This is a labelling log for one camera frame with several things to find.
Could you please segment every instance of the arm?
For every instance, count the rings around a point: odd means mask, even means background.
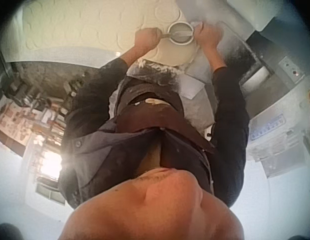
[[[125,77],[128,68],[159,44],[161,34],[157,28],[137,31],[135,45],[120,58],[103,66],[98,78],[84,84],[66,116],[64,141],[91,134],[109,119],[109,97]]]
[[[215,94],[218,99],[212,143],[217,156],[210,161],[215,195],[228,206],[237,199],[243,185],[246,162],[249,116],[238,81],[217,51],[222,31],[201,24],[195,29],[195,39],[201,45],[213,71]]]

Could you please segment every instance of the dark jacket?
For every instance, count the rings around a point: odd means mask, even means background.
[[[170,156],[169,166],[193,173],[203,189],[231,206],[243,185],[249,117],[238,83],[231,71],[215,71],[213,84],[219,100],[213,127],[212,151],[200,149],[170,129],[152,127],[118,132],[109,120],[109,97],[126,76],[128,67],[118,58],[100,69],[100,78],[86,82],[66,117],[59,189],[76,208],[88,199],[134,177],[158,135]]]

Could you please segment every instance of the button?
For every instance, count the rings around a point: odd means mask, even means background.
[[[78,148],[81,147],[81,141],[76,141],[76,147],[78,147]]]

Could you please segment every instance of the man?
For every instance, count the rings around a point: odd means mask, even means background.
[[[194,31],[219,100],[211,142],[183,118],[178,94],[126,76],[161,34],[138,31],[134,47],[102,67],[74,99],[59,185],[76,210],[61,240],[243,239],[228,207],[243,185],[249,117],[217,51],[222,32],[203,23]],[[109,97],[122,79],[109,120]]]

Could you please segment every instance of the dough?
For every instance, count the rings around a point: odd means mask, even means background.
[[[159,27],[165,34],[176,21],[185,17],[175,0],[38,0],[24,7],[23,44],[28,51],[78,46],[123,53],[137,30]],[[195,42],[179,46],[165,38],[144,58],[178,66],[195,51]]]

